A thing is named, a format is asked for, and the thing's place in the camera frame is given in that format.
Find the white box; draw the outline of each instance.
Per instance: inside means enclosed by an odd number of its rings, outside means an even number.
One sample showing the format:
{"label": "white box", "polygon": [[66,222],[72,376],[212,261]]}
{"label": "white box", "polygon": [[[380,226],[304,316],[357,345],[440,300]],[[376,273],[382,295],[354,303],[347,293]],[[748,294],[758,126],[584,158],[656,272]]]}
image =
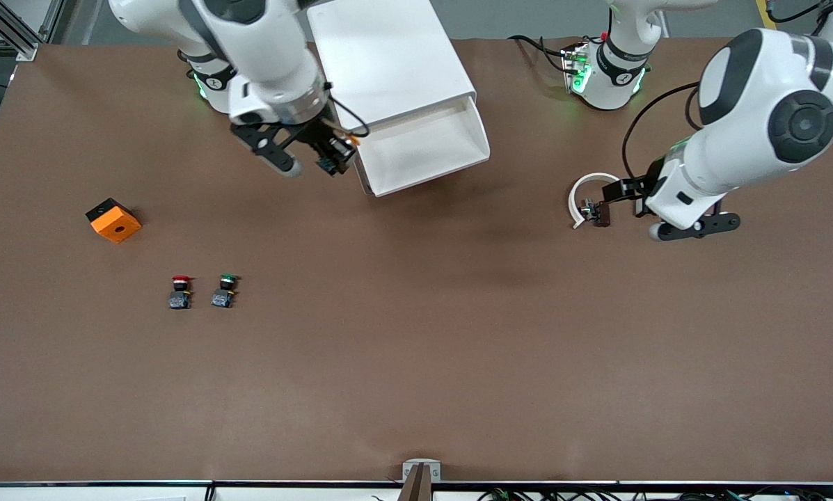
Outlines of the white box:
{"label": "white box", "polygon": [[333,97],[371,128],[359,151],[375,196],[490,157],[475,89],[429,0],[334,0],[308,20]]}

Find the gray floor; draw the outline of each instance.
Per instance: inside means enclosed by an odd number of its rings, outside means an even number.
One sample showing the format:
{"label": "gray floor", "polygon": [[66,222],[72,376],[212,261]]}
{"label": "gray floor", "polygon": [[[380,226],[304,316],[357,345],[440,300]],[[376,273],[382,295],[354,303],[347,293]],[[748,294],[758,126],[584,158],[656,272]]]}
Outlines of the gray floor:
{"label": "gray floor", "polygon": [[[607,28],[603,0],[431,0],[438,18],[451,38],[531,38],[596,35]],[[778,0],[779,16],[802,10],[810,0]],[[110,11],[107,0],[77,0],[60,41],[73,45],[165,44],[124,29]],[[668,13],[673,37],[734,37],[747,29],[763,26],[754,0],[719,0],[702,13]],[[301,16],[310,35],[307,20]],[[780,28],[808,33],[814,15]],[[13,72],[12,58],[0,57],[0,83]],[[0,104],[3,89],[0,89]]]}

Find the brown tabletop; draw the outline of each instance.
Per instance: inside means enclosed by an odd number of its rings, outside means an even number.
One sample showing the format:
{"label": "brown tabletop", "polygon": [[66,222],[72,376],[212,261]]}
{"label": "brown tabletop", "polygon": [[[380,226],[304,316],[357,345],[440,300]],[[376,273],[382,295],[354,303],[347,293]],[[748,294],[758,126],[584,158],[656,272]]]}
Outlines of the brown tabletop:
{"label": "brown tabletop", "polygon": [[[572,181],[621,174],[632,117],[722,41],[662,42],[611,112],[529,47],[454,45],[492,158],[381,199],[353,172],[275,174],[172,48],[21,64],[0,481],[383,479],[413,456],[448,479],[833,481],[833,148],[727,197],[731,234],[659,244],[626,203],[574,231]],[[690,133],[684,97],[643,118],[633,165]],[[143,222],[120,245],[85,219],[107,197]],[[192,310],[167,307],[177,273]],[[209,305],[220,273],[232,310]]]}

